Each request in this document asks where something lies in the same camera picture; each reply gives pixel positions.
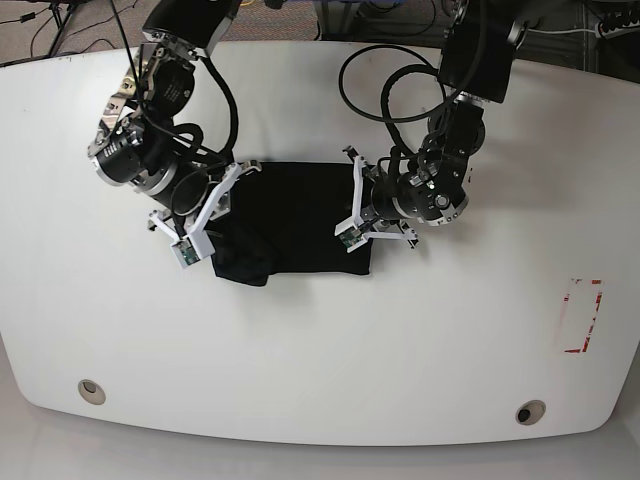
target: black cloth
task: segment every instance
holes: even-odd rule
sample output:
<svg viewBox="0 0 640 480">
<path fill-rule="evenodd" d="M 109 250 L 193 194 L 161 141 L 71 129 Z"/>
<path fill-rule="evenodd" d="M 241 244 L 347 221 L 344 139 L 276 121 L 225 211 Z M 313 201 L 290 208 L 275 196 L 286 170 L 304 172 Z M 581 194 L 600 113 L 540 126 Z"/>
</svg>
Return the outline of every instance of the black cloth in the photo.
<svg viewBox="0 0 640 480">
<path fill-rule="evenodd" d="M 208 225 L 216 275 L 253 286 L 276 273 L 368 275 L 371 242 L 347 253 L 334 235 L 352 200 L 351 164 L 263 163 L 236 182 L 231 213 Z"/>
</svg>

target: round hole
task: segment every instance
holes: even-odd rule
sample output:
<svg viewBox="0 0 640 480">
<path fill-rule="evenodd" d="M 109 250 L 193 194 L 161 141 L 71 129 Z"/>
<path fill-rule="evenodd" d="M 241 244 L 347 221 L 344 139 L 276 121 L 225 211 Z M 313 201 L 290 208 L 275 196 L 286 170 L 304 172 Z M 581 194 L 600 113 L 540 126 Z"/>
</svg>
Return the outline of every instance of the round hole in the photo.
<svg viewBox="0 0 640 480">
<path fill-rule="evenodd" d="M 81 380 L 78 383 L 78 392 L 91 405 L 102 405 L 107 400 L 104 390 L 91 380 Z"/>
<path fill-rule="evenodd" d="M 518 411 L 516 412 L 516 421 L 520 425 L 525 425 L 527 427 L 535 425 L 540 421 L 546 411 L 547 406 L 544 404 L 544 402 L 540 400 L 533 400 L 531 402 L 525 403 L 518 409 Z"/>
</svg>

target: black towel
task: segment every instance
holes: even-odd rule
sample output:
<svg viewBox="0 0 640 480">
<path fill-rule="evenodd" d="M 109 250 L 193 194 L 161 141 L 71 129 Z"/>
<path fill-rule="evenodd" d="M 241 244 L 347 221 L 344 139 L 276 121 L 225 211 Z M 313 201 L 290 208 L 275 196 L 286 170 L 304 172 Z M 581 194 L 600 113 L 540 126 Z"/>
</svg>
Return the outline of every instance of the black towel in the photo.
<svg viewBox="0 0 640 480">
<path fill-rule="evenodd" d="M 370 191 L 367 182 L 365 199 Z M 231 213 L 208 225 L 216 275 L 253 286 L 275 273 L 368 275 L 371 242 L 347 253 L 334 236 L 352 200 L 351 164 L 263 163 L 236 182 Z"/>
</svg>

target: white table surface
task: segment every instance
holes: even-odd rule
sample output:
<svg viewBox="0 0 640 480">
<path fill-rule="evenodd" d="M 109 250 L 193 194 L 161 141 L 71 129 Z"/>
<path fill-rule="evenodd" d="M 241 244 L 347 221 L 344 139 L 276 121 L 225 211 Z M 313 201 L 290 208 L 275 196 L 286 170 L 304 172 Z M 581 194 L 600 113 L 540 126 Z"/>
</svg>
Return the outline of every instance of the white table surface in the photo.
<svg viewBox="0 0 640 480">
<path fill-rule="evenodd" d="M 240 108 L 237 157 L 388 153 L 384 127 L 337 94 L 358 48 L 222 44 L 214 61 Z M 407 61 L 365 57 L 347 89 L 375 111 Z M 181 271 L 167 239 L 146 231 L 154 203 L 93 173 L 86 146 L 125 69 L 120 51 L 0 71 L 0 332 L 27 400 L 155 429 L 337 445 L 499 441 L 607 420 L 640 338 L 638 86 L 517 62 L 507 102 L 487 107 L 458 222 L 424 229 L 416 252 L 378 242 L 368 278 L 278 275 L 254 289 L 208 263 Z M 226 107 L 198 70 L 179 120 L 216 146 Z M 394 114 L 437 102 L 436 85 L 415 77 L 399 84 Z M 424 124 L 403 130 L 415 145 Z M 571 278 L 605 282 L 580 355 L 562 344 Z M 103 386 L 103 406 L 80 398 L 84 378 Z M 545 417 L 518 425 L 534 399 Z"/>
</svg>

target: black fabric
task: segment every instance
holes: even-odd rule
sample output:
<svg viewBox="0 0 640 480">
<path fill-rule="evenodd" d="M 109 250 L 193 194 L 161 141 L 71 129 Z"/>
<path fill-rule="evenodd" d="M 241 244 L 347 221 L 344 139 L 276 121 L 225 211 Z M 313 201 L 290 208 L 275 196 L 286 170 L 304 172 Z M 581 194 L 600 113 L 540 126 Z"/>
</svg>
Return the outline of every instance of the black fabric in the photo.
<svg viewBox="0 0 640 480">
<path fill-rule="evenodd" d="M 352 198 L 351 164 L 263 163 L 231 190 L 231 213 L 209 224 L 216 275 L 253 286 L 275 273 L 368 275 L 371 242 L 347 253 L 334 235 Z"/>
</svg>

